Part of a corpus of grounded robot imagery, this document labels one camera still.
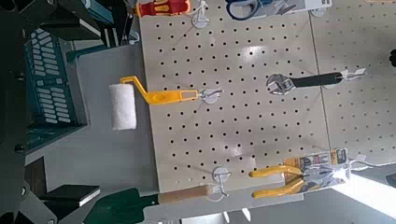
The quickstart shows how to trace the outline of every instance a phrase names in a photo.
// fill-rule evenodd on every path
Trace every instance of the plastic basket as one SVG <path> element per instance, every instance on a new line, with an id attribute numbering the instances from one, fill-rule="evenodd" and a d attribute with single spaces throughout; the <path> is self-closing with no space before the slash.
<path id="1" fill-rule="evenodd" d="M 59 39 L 37 29 L 25 45 L 27 100 L 31 113 L 28 148 L 39 149 L 82 125 L 68 87 Z"/>

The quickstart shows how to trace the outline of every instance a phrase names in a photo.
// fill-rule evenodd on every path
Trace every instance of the pliers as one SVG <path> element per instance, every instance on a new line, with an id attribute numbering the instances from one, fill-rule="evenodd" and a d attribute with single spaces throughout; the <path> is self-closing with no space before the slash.
<path id="1" fill-rule="evenodd" d="M 323 179 L 329 177 L 334 172 L 331 168 L 319 167 L 314 169 L 307 169 L 302 171 L 301 169 L 289 166 L 289 165 L 278 165 L 272 166 L 266 169 L 250 172 L 250 177 L 265 177 L 268 175 L 275 174 L 292 174 L 297 175 L 287 185 L 278 189 L 262 189 L 254 191 L 252 194 L 253 198 L 262 197 L 276 197 L 285 194 L 294 194 L 299 192 L 303 186 L 309 186 L 309 183 L 314 182 L 316 185 L 320 185 Z"/>

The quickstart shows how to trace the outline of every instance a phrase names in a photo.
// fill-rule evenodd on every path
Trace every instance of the white pegboard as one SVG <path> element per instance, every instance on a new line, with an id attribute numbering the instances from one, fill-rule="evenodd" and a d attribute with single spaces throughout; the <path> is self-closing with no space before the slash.
<path id="1" fill-rule="evenodd" d="M 274 183 L 282 178 L 248 172 L 329 149 L 319 88 L 274 96 L 265 87 L 273 73 L 318 73 L 307 13 L 232 21 L 225 1 L 207 3 L 202 30 L 187 16 L 141 20 L 150 91 L 224 90 L 213 105 L 150 107 L 160 191 L 213 182 L 217 166 L 233 173 L 227 190 Z"/>
<path id="2" fill-rule="evenodd" d="M 312 17 L 320 73 L 367 67 L 368 77 L 323 89 L 331 147 L 348 147 L 367 161 L 396 161 L 395 2 L 334 1 Z"/>

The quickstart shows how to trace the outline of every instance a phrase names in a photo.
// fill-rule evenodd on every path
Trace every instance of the wooden handle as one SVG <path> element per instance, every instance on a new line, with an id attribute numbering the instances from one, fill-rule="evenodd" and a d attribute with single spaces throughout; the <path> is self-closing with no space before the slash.
<path id="1" fill-rule="evenodd" d="M 180 189 L 161 193 L 158 195 L 158 203 L 173 203 L 190 198 L 205 197 L 207 195 L 209 195 L 209 186 L 202 185 L 191 189 Z"/>

